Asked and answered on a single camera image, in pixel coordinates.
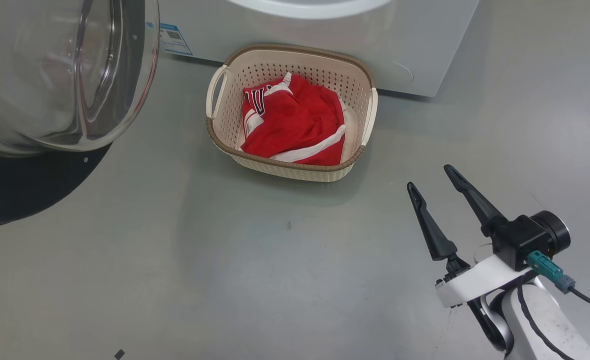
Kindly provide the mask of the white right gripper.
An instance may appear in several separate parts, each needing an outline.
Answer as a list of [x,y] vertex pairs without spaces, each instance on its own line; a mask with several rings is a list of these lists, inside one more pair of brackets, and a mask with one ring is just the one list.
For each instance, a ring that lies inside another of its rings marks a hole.
[[[453,187],[464,195],[489,238],[507,219],[454,166],[443,166]],[[536,352],[538,337],[522,310],[517,292],[532,285],[531,269],[514,271],[492,255],[474,267],[457,255],[457,246],[447,239],[427,209],[425,199],[413,182],[407,192],[433,261],[446,261],[446,278],[436,285],[437,296],[446,308],[467,306],[485,339],[499,352]]]

